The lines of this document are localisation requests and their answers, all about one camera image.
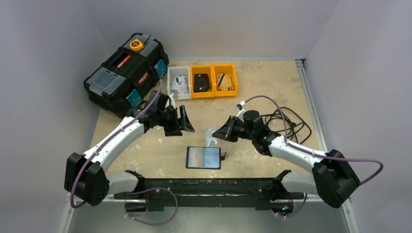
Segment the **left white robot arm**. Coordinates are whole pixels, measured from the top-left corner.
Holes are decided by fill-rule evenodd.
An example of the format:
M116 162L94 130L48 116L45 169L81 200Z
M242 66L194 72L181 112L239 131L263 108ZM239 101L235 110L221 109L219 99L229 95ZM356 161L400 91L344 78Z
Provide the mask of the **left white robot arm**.
M66 162L64 189L84 203L96 206L106 196L127 193L134 199L143 196L145 185L139 174L125 171L107 175L118 156L149 129L162 127L165 136L181 136L183 131L193 133L185 107L175 107L171 98L155 91L144 104L129 110L121 123L100 143L82 154L72 153Z

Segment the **black leather card holder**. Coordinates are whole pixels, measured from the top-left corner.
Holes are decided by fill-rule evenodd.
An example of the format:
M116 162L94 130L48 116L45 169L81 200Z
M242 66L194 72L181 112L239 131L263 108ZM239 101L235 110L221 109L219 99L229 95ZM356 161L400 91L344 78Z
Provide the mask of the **black leather card holder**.
M187 147L186 168L188 169L221 169L227 152L222 153L219 147Z

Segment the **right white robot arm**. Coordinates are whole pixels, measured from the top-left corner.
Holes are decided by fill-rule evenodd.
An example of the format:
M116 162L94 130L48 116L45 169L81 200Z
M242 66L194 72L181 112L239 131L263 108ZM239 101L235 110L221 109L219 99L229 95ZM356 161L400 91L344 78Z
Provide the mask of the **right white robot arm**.
M286 160L307 171L299 174L285 170L274 178L274 199L298 192L317 195L329 206L340 208L360 186L359 178L340 151L312 150L286 140L272 131L256 110L246 111L242 117L230 116L213 137L229 142L251 140L260 154Z

